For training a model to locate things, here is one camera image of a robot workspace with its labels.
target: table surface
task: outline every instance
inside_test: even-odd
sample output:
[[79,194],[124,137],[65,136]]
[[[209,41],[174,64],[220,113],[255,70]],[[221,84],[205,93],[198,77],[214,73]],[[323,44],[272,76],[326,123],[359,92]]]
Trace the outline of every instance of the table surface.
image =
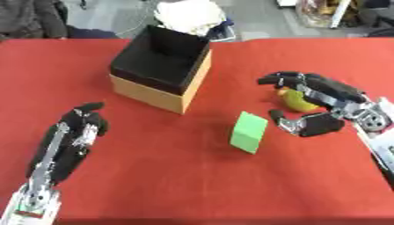
[[44,131],[74,105],[104,101],[111,129],[59,186],[61,219],[394,218],[393,193],[349,125],[303,139],[270,123],[255,156],[229,145],[242,111],[268,118],[283,108],[272,87],[256,85],[277,70],[394,99],[394,40],[212,44],[213,66],[184,116],[113,93],[108,65],[127,42],[0,44],[2,210]]

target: white cloth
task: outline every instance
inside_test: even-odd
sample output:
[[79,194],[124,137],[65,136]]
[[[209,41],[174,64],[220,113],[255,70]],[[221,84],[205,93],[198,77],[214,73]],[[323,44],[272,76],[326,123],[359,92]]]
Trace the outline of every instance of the white cloth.
[[210,0],[184,0],[159,3],[155,17],[165,28],[205,36],[212,27],[226,20],[223,10]]

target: cable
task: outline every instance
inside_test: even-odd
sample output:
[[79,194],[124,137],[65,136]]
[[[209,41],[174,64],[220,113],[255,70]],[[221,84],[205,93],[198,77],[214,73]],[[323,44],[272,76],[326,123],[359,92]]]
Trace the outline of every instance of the cable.
[[125,33],[130,33],[130,32],[133,32],[134,30],[138,29],[138,28],[143,24],[143,22],[145,21],[145,19],[146,19],[146,18],[148,17],[148,15],[149,15],[150,9],[152,8],[152,5],[153,5],[152,1],[153,1],[153,0],[143,1],[143,3],[146,3],[146,6],[145,6],[145,15],[142,17],[141,21],[140,21],[136,26],[131,27],[131,28],[128,28],[127,30],[125,30],[125,31],[123,31],[123,32],[118,32],[118,33],[116,33],[116,35],[117,35],[117,36],[121,36],[121,35],[123,35],[123,34],[125,34]]

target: white object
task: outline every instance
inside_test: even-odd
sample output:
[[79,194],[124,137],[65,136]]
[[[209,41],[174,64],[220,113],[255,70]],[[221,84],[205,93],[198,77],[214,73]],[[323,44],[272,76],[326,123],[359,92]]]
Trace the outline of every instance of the white object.
[[339,26],[340,21],[342,21],[343,16],[347,12],[347,8],[349,7],[352,0],[341,0],[335,14],[332,16],[332,22],[330,28],[337,28]]
[[279,6],[296,6],[298,0],[276,0]]
[[223,10],[210,0],[184,0],[176,3],[159,3],[156,19],[165,28],[205,36],[209,30],[226,20]]

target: silver robotic hand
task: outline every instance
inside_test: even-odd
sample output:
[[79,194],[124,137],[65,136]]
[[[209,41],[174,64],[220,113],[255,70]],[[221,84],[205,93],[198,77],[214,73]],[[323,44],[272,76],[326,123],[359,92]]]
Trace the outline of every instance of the silver robotic hand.
[[102,107],[102,103],[76,107],[48,129],[28,166],[27,182],[12,195],[0,225],[54,222],[61,205],[55,186],[69,177],[96,136],[107,130],[106,120],[93,112]]
[[304,100],[327,109],[327,112],[304,115],[298,120],[288,120],[278,110],[270,111],[277,126],[291,134],[309,137],[338,132],[345,120],[350,121],[394,189],[394,105],[387,98],[374,102],[365,92],[347,84],[293,71],[264,76],[258,84],[301,91]]

